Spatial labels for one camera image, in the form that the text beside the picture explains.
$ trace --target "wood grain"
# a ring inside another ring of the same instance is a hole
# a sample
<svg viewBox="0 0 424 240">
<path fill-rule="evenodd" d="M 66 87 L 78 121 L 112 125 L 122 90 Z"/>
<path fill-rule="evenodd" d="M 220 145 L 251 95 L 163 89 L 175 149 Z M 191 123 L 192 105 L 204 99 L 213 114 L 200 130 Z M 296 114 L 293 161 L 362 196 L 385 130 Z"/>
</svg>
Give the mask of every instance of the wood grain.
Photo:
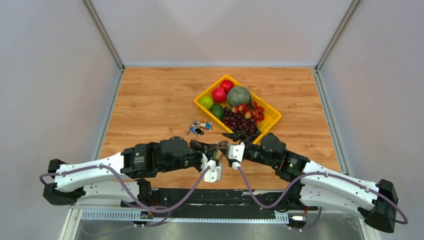
<svg viewBox="0 0 424 240">
<path fill-rule="evenodd" d="M 113 155 L 140 143 L 159 142 L 172 136 L 186 141 L 193 120 L 208 117 L 194 98 L 223 75 L 230 75 L 281 114 L 271 129 L 287 149 L 339 171 L 330 133 L 310 68 L 245 67 L 134 67 L 126 68 L 105 136 L 101 157 Z M 224 131 L 215 125 L 199 141 L 217 143 Z M 199 188 L 246 189 L 240 173 L 224 160 L 220 182 L 201 182 Z M 284 189 L 287 183 L 274 171 L 244 161 L 242 169 L 254 189 Z M 191 188 L 199 177 L 194 168 L 159 173 L 149 178 L 154 188 Z"/>
</svg>

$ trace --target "white bracket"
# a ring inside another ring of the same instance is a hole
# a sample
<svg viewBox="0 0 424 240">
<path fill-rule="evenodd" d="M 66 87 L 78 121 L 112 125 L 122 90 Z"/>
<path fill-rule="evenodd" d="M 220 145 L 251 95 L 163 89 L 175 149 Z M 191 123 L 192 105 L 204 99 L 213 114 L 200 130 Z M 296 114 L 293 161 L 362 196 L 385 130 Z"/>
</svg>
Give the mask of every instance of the white bracket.
<svg viewBox="0 0 424 240">
<path fill-rule="evenodd" d="M 217 165 L 215 160 L 208 160 L 206 155 L 202 153 L 201 170 L 204 171 L 207 167 L 210 167 L 210 169 L 204 175 L 203 180 L 208 183 L 220 181 L 223 177 L 223 164 Z"/>
<path fill-rule="evenodd" d="M 234 170 L 237 170 L 238 167 L 242 166 L 243 154 L 245 153 L 245 143 L 240 144 L 228 144 L 227 148 L 227 158 L 231 160 L 236 160 L 232 163 L 231 167 Z"/>
</svg>

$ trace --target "yellow tray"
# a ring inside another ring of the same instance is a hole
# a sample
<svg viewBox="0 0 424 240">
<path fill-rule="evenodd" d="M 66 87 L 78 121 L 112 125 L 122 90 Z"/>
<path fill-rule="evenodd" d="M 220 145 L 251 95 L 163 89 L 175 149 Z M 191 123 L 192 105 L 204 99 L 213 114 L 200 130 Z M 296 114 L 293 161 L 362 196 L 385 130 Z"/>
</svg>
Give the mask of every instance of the yellow tray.
<svg viewBox="0 0 424 240">
<path fill-rule="evenodd" d="M 200 104 L 200 99 L 204 96 L 211 96 L 212 91 L 214 89 L 218 88 L 220 86 L 221 82 L 225 79 L 233 82 L 234 86 L 242 86 L 238 81 L 234 80 L 234 78 L 230 77 L 229 75 L 225 75 L 225 76 L 221 77 L 221 79 L 216 81 L 214 84 L 212 84 L 212 86 L 210 86 L 204 92 L 202 92 L 199 96 L 197 96 L 194 99 L 194 103 L 203 112 L 205 112 L 207 115 L 209 115 L 209 117 L 211 117 L 217 124 L 219 124 L 225 131 L 227 131 L 228 133 L 233 133 L 233 131 L 231 131 L 231 129 L 229 129 L 227 126 L 225 126 L 223 122 L 221 122 L 216 116 L 214 116 L 209 110 L 207 110 L 206 108 L 204 108 Z M 256 96 L 256 94 L 254 94 L 253 92 L 250 92 L 250 95 L 251 95 L 252 100 L 256 101 L 257 105 L 263 107 L 263 109 L 264 109 L 265 119 L 261 121 L 261 126 L 259 128 L 259 130 L 262 132 L 262 134 L 259 135 L 253 141 L 254 144 L 257 144 L 262 139 L 262 137 L 265 136 L 265 134 L 278 122 L 278 120 L 281 119 L 281 113 L 278 112 L 277 110 L 275 110 L 275 108 L 270 106 L 268 103 L 264 102 L 260 97 Z M 222 107 L 225 107 L 225 106 L 230 107 L 226 101 L 219 103 L 219 104 Z"/>
</svg>

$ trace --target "green melon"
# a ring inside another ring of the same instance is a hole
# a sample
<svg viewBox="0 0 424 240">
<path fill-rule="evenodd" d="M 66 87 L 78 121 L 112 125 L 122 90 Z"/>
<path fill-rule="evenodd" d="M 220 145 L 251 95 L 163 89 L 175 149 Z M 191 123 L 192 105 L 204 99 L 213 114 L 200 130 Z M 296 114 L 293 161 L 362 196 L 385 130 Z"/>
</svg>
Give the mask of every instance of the green melon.
<svg viewBox="0 0 424 240">
<path fill-rule="evenodd" d="M 249 104 L 251 99 L 251 92 L 244 86 L 235 86 L 226 95 L 228 105 L 233 108 L 240 104 Z"/>
</svg>

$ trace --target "gray wall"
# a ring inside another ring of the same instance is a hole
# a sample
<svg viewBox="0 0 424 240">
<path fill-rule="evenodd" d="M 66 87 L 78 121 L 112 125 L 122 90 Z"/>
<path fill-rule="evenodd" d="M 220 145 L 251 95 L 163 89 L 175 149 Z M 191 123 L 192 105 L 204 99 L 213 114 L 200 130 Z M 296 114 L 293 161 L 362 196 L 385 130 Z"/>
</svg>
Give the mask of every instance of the gray wall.
<svg viewBox="0 0 424 240">
<path fill-rule="evenodd" d="M 384 240 L 423 239 L 423 11 L 422 0 L 362 1 L 322 71 L 349 171 L 392 181 L 409 217 Z"/>
<path fill-rule="evenodd" d="M 315 65 L 351 0 L 93 0 L 126 65 Z"/>
<path fill-rule="evenodd" d="M 82 1 L 0 1 L 1 239 L 59 238 L 38 176 L 94 157 L 118 78 Z"/>
</svg>

